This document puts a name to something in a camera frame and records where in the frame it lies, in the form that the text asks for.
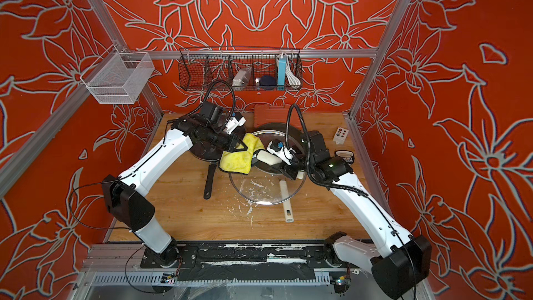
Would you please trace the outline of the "yellow microfiber cloth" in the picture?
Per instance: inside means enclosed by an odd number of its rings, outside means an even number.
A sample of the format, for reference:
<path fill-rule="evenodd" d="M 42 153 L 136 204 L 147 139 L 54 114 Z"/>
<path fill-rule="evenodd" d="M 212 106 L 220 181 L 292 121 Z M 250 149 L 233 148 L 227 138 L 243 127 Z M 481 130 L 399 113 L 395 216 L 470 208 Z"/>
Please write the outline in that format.
<path fill-rule="evenodd" d="M 243 141 L 247 145 L 245 151 L 223 152 L 222 157 L 219 160 L 219 169 L 222 172 L 243 175 L 249 174 L 252 168 L 254 153 L 263 150 L 265 146 L 259 137 L 254 136 L 251 133 L 247 133 L 244 136 Z"/>

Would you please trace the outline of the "glass lid with beige handle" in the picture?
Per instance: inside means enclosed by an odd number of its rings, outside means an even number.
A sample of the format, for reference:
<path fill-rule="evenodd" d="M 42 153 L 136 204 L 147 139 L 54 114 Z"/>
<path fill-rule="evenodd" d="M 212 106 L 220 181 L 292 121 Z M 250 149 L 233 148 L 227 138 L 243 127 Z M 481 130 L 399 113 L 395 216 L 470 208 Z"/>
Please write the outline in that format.
<path fill-rule="evenodd" d="M 279 123 L 266 124 L 253 132 L 262 144 L 267 145 L 272 140 L 285 142 L 284 126 Z M 297 154 L 303 153 L 303 143 L 301 142 L 300 130 L 290 126 L 289 143 L 290 147 Z M 281 162 L 276 165 L 268 165 L 257 161 L 251 167 L 248 174 L 229 174 L 229 179 L 241 196 L 259 205 L 276 205 L 289 201 L 303 187 L 307 175 L 302 171 L 298 172 L 295 179 L 283 174 L 279 167 L 287 165 Z"/>

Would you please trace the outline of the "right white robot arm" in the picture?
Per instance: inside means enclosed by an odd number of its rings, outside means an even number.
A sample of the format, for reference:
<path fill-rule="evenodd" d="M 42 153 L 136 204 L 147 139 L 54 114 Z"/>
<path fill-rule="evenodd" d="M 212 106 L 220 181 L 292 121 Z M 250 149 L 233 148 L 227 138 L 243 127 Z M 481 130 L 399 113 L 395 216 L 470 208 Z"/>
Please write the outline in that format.
<path fill-rule="evenodd" d="M 288 142 L 269 143 L 269 153 L 279 157 L 290 174 L 304 172 L 317 186 L 331 191 L 363 226 L 372 243 L 361 243 L 339 232 L 329 237 L 333 256 L 369 272 L 390 299 L 416 292 L 430 272 L 432 245 L 424 236 L 413 236 L 401 226 L 362 185 L 351 165 L 332 156 L 321 133 L 301 138 L 303 152 Z"/>

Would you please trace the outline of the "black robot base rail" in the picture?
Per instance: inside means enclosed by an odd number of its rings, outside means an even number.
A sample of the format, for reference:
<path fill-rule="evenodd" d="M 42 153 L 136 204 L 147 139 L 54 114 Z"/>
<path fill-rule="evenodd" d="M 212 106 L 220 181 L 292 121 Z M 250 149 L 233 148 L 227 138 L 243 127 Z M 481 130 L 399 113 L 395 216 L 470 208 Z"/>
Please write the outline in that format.
<path fill-rule="evenodd" d="M 165 267 L 147 249 L 140 268 L 176 272 L 179 281 L 322 282 L 357 274 L 352 264 L 334 262 L 323 240 L 186 241 Z"/>

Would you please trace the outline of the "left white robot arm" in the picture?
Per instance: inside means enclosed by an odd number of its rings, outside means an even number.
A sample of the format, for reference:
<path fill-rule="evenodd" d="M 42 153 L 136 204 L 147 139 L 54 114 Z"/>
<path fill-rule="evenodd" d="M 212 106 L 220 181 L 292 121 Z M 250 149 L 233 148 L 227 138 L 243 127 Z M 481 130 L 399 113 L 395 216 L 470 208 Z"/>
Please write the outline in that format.
<path fill-rule="evenodd" d="M 107 211 L 139 238 L 158 265 L 170 267 L 178 261 L 176 241 L 158 222 L 147 195 L 155 182 L 194 143 L 206 143 L 219 151 L 235 152 L 244 147 L 246 119 L 236 111 L 222 118 L 223 108 L 209 101 L 197 112 L 168 122 L 164 138 L 118 177 L 102 183 Z"/>

